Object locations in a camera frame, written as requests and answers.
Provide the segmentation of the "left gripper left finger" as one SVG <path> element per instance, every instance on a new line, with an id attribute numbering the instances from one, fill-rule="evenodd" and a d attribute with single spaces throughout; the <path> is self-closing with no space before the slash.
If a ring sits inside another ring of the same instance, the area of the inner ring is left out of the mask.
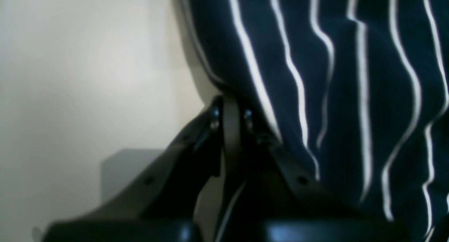
<path id="1" fill-rule="evenodd" d="M 193 221 L 198 195 L 220 175 L 223 97 L 212 100 L 122 192 L 72 221 L 50 226 L 45 242 L 202 242 Z"/>

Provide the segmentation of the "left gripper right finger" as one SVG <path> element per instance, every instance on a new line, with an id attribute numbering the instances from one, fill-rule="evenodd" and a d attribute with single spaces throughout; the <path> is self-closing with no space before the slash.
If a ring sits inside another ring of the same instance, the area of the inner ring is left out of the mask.
<path id="1" fill-rule="evenodd" d="M 222 125 L 221 241 L 410 241 L 401 224 L 364 215 L 327 191 L 234 97 L 223 99 Z"/>

